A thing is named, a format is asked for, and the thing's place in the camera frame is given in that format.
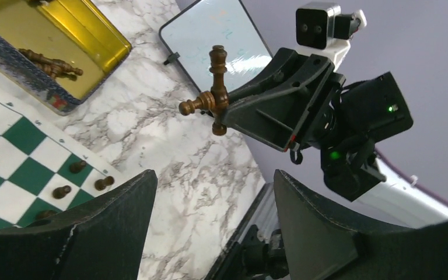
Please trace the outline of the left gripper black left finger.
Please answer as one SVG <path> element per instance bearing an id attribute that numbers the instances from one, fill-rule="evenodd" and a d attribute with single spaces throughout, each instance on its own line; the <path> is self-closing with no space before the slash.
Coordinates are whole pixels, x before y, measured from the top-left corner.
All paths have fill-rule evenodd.
<path id="1" fill-rule="evenodd" d="M 157 184 L 145 170 L 72 209 L 0 229 L 0 279 L 137 279 Z"/>

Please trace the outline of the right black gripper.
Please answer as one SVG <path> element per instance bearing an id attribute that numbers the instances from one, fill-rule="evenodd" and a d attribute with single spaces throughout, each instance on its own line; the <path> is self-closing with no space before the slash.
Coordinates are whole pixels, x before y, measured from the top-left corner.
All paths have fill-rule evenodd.
<path id="1" fill-rule="evenodd" d="M 414 121 L 391 72 L 344 83 L 329 58 L 283 47 L 257 76 L 229 92 L 220 119 L 278 151 L 289 150 L 297 165 L 303 149 L 319 149 L 324 184 L 352 202 L 387 180 L 375 144 Z"/>

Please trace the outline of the dark pawn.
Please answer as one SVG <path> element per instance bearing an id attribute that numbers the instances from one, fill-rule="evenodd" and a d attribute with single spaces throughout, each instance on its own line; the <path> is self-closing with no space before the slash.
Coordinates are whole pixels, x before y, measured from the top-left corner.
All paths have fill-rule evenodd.
<path id="1" fill-rule="evenodd" d="M 72 191 L 70 185 L 64 185 L 62 187 L 57 187 L 52 191 L 52 197 L 56 200 L 65 198 Z"/>

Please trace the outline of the dark queen piece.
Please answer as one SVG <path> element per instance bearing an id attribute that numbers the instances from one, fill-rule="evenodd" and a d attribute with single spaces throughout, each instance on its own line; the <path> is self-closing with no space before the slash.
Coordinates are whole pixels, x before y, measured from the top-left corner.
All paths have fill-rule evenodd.
<path id="1" fill-rule="evenodd" d="M 221 114 L 229 105 L 229 96 L 224 84 L 224 74 L 227 71 L 226 57 L 227 52 L 222 45 L 214 45 L 209 52 L 211 67 L 209 71 L 213 74 L 213 85 L 211 93 L 213 95 L 215 106 L 212 109 L 214 122 L 212 124 L 212 133 L 217 136 L 226 134 L 227 128 L 222 124 Z"/>

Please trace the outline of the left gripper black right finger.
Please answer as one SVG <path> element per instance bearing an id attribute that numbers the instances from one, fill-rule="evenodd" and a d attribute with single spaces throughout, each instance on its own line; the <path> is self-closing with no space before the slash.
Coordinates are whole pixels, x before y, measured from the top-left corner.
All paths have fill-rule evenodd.
<path id="1" fill-rule="evenodd" d="M 448 221 L 411 229 L 359 214 L 277 170 L 292 279 L 448 279 Z"/>

